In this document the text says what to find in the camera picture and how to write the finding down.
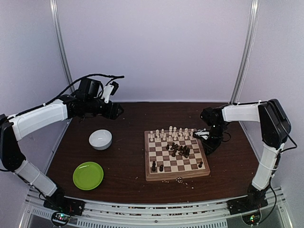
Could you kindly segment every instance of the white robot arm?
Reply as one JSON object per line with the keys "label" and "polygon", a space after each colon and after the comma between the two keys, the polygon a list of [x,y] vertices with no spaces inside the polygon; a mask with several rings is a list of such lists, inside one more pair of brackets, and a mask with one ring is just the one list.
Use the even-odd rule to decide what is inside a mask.
{"label": "white robot arm", "polygon": [[99,81],[84,78],[81,80],[79,88],[71,95],[59,96],[50,104],[41,105],[28,112],[9,117],[4,114],[0,115],[0,159],[2,164],[7,171],[17,174],[34,186],[47,199],[45,207],[61,211],[68,208],[70,214],[81,215],[84,202],[65,198],[64,191],[26,159],[20,151],[18,141],[40,128],[74,116],[84,118],[86,114],[92,114],[116,119],[124,110],[118,103],[112,103],[109,98],[118,89],[118,84],[116,82],[108,84],[102,88],[102,94],[97,95],[99,86]]}
{"label": "white robot arm", "polygon": [[276,99],[266,102],[232,104],[219,108],[206,108],[201,113],[201,119],[211,126],[208,138],[194,133],[200,138],[207,155],[214,152],[223,141],[223,133],[229,122],[253,121],[261,125],[264,150],[256,175],[248,187],[248,196],[243,200],[228,202],[230,213],[240,213],[258,206],[265,206],[265,193],[269,189],[270,180],[275,173],[280,153],[291,131],[290,122]]}

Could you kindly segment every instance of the black cable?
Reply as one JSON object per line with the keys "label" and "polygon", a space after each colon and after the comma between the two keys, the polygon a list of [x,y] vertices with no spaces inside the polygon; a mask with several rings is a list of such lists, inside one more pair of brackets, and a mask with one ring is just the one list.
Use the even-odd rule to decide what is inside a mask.
{"label": "black cable", "polygon": [[[63,91],[61,91],[56,97],[54,97],[53,99],[51,99],[50,101],[46,102],[45,105],[48,105],[52,102],[54,102],[56,99],[58,99],[58,97],[60,97],[66,90],[68,90],[71,86],[73,86],[75,83],[79,82],[80,80],[84,79],[84,78],[88,78],[88,77],[93,77],[93,76],[101,76],[101,77],[107,77],[107,78],[111,78],[111,80],[108,82],[110,83],[111,81],[115,80],[115,79],[119,79],[119,78],[124,78],[124,76],[114,76],[114,75],[103,75],[103,74],[89,74],[89,75],[86,75],[86,76],[83,76],[83,77],[80,77],[79,79],[75,80],[74,82],[72,82],[71,84],[69,84]],[[30,108],[28,110],[25,110],[23,112],[20,112],[18,114],[16,114],[15,116],[12,116],[10,117],[8,120],[16,117],[16,116],[19,116],[19,115],[23,115],[25,113],[28,113],[28,112],[31,112],[35,109],[38,109],[38,108],[42,108],[43,106],[45,105],[38,105],[36,107],[33,107],[33,108]]]}
{"label": "black cable", "polygon": [[1,172],[10,172],[9,170],[0,169]]}
{"label": "black cable", "polygon": [[227,134],[229,136],[229,139],[227,140],[222,140],[223,143],[229,142],[231,139],[231,134],[229,132],[224,132],[225,134]]}
{"label": "black cable", "polygon": [[264,222],[264,221],[271,215],[271,213],[274,211],[274,209],[275,209],[275,207],[276,207],[277,197],[276,197],[276,193],[275,193],[274,189],[273,189],[272,186],[271,186],[271,179],[270,179],[270,181],[269,181],[269,186],[270,186],[271,191],[272,191],[272,192],[274,193],[274,195],[275,195],[275,204],[274,204],[274,206],[272,207],[272,209],[271,209],[271,211],[269,212],[269,214],[268,214],[262,221],[260,221],[258,224],[261,224],[262,222]]}

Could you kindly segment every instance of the wooden table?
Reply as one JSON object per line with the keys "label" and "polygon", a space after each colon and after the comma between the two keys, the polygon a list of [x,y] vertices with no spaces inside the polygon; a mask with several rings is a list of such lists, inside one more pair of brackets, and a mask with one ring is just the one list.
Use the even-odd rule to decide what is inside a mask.
{"label": "wooden table", "polygon": [[[184,184],[171,180],[145,180],[144,131],[170,125],[204,128],[199,118],[203,108],[219,103],[123,103],[123,115],[117,120],[102,117],[79,123],[74,118],[56,152],[48,176],[70,197],[119,203],[178,203],[215,200],[246,194],[258,167],[258,161],[239,123],[231,123],[231,140],[222,143],[207,156],[211,173],[206,177],[185,179]],[[94,150],[88,138],[99,129],[113,134],[106,151]],[[99,163],[104,180],[94,190],[82,191],[72,180],[74,169],[83,162]]]}

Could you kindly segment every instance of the green plate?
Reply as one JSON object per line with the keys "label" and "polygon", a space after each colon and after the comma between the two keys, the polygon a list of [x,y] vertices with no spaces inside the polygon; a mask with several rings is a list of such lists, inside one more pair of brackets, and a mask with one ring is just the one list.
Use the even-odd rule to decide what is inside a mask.
{"label": "green plate", "polygon": [[81,190],[96,188],[104,178],[104,171],[95,162],[88,161],[79,165],[73,174],[73,182]]}

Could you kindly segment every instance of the wooden chessboard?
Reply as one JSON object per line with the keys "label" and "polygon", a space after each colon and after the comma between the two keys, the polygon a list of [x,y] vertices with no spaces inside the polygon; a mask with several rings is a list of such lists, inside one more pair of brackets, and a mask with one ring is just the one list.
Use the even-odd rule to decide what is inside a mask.
{"label": "wooden chessboard", "polygon": [[[162,181],[162,180],[173,180],[177,177],[182,178],[193,178],[200,176],[208,176],[210,169],[206,159],[206,155],[203,150],[203,146],[200,140],[196,138],[188,138],[185,140],[184,137],[178,137],[177,140],[172,138],[169,141],[169,130],[165,130],[166,139],[156,139],[156,131],[152,131],[154,139],[151,142],[150,131],[144,132],[145,141],[145,170],[147,181]],[[172,143],[178,145],[187,145],[190,148],[189,157],[185,158],[176,153],[175,157],[172,157],[173,150],[170,150]],[[152,163],[156,162],[156,171],[152,171]],[[163,165],[163,171],[160,172],[159,167]]]}

